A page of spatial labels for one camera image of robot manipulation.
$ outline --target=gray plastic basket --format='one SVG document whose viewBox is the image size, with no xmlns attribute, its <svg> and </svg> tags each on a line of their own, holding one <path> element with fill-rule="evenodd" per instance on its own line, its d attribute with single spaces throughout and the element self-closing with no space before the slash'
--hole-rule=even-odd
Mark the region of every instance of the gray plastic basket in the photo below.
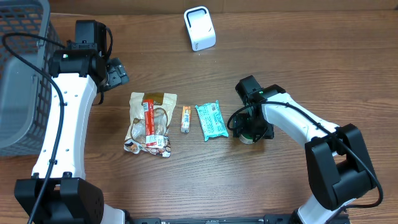
<svg viewBox="0 0 398 224">
<path fill-rule="evenodd" d="M 60 42 L 47 0 L 0 0 L 0 36 L 39 34 Z M 42 70 L 58 49 L 30 37 L 10 37 L 10 47 Z M 0 44 L 0 156 L 39 154 L 50 113 L 51 84 Z"/>
</svg>

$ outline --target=white arm segment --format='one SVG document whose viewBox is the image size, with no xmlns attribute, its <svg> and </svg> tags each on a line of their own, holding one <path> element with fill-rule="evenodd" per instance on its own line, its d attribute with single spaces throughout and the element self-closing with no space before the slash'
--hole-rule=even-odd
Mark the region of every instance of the white arm segment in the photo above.
<svg viewBox="0 0 398 224">
<path fill-rule="evenodd" d="M 86 178 L 84 167 L 84 146 L 86 140 L 87 121 L 91 105 L 97 93 L 97 86 L 93 79 L 79 77 L 78 73 L 61 73 L 53 79 L 61 89 L 64 107 L 63 127 L 57 150 L 56 160 L 50 178 L 62 177 L 64 172 L 71 172 L 72 177 Z M 49 168 L 55 136 L 58 129 L 60 116 L 60 100 L 57 92 L 52 87 L 52 101 L 45 132 L 42 151 L 32 175 L 39 173 L 39 178 L 44 178 Z"/>
<path fill-rule="evenodd" d="M 304 107 L 296 103 L 288 93 L 278 93 L 272 97 L 269 97 L 267 101 L 277 101 L 282 103 L 289 103 L 292 106 L 296 106 L 313 118 L 316 122 L 320 123 L 331 133 L 336 131 L 337 124 L 327 122 L 324 119 L 319 118 L 313 113 L 306 110 Z M 286 132 L 292 139 L 298 142 L 303 148 L 305 143 L 311 141 L 314 137 L 324 137 L 326 133 L 312 124 L 307 118 L 301 115 L 299 112 L 292 108 L 281 105 L 263 105 L 262 111 L 264 113 L 264 119 L 270 124 L 278 126 L 281 130 Z M 349 200 L 342 206 L 347 205 L 355 199 Z M 314 195 L 298 209 L 298 216 L 300 217 L 303 224 L 323 224 L 330 217 L 332 217 L 338 209 L 331 211 L 325 209 Z"/>
<path fill-rule="evenodd" d="M 313 113 L 306 110 L 304 107 L 296 103 L 288 93 L 278 93 L 272 97 L 269 97 L 267 101 L 277 101 L 282 103 L 289 103 L 292 106 L 296 106 L 308 114 L 315 121 L 320 123 L 324 128 L 329 130 L 331 133 L 336 131 L 337 124 L 327 122 L 324 119 L 319 118 Z M 311 141 L 314 137 L 324 137 L 326 133 L 322 130 L 317 129 L 307 118 L 302 116 L 299 112 L 292 108 L 281 105 L 268 105 L 262 106 L 262 112 L 264 119 L 270 124 L 278 126 L 286 134 L 288 134 L 294 141 L 299 143 L 304 148 L 304 144 Z"/>
<path fill-rule="evenodd" d="M 355 198 L 347 201 L 342 206 L 348 205 L 354 200 Z M 297 214 L 303 224 L 324 224 L 340 208 L 334 211 L 327 210 L 323 208 L 321 204 L 319 204 L 314 195 L 311 195 L 310 199 L 298 209 Z"/>
</svg>

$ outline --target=food package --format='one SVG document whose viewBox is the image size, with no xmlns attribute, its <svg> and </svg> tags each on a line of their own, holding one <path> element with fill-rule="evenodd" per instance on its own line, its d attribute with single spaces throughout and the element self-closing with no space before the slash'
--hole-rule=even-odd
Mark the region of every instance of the food package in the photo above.
<svg viewBox="0 0 398 224">
<path fill-rule="evenodd" d="M 189 124 L 191 121 L 191 107 L 182 107 L 182 118 L 181 118 L 181 133 L 189 133 Z"/>
<path fill-rule="evenodd" d="M 201 106 L 196 105 L 195 108 L 198 111 L 205 141 L 218 136 L 228 137 L 228 132 L 221 116 L 221 110 L 218 106 L 218 100 L 215 103 L 205 103 Z"/>
<path fill-rule="evenodd" d="M 169 126 L 176 102 L 176 94 L 131 93 L 130 127 L 124 150 L 170 157 Z"/>
</svg>

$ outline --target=snack bag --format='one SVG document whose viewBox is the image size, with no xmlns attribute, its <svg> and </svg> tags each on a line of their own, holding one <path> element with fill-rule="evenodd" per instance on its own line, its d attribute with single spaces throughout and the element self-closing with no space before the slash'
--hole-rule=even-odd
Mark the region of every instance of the snack bag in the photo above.
<svg viewBox="0 0 398 224">
<path fill-rule="evenodd" d="M 130 127 L 124 150 L 170 157 L 169 125 L 176 102 L 176 94 L 131 93 Z"/>
<path fill-rule="evenodd" d="M 220 107 L 218 106 L 218 100 L 216 100 L 216 103 L 205 103 L 201 106 L 196 105 L 195 108 L 198 111 L 205 141 L 218 136 L 228 137 Z"/>
</svg>

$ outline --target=white device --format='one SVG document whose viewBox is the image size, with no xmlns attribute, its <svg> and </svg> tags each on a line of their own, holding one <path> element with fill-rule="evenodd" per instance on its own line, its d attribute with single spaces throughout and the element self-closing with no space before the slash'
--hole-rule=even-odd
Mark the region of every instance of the white device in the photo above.
<svg viewBox="0 0 398 224">
<path fill-rule="evenodd" d="M 186 10 L 184 20 L 193 51 L 207 49 L 216 44 L 216 32 L 205 6 Z"/>
</svg>

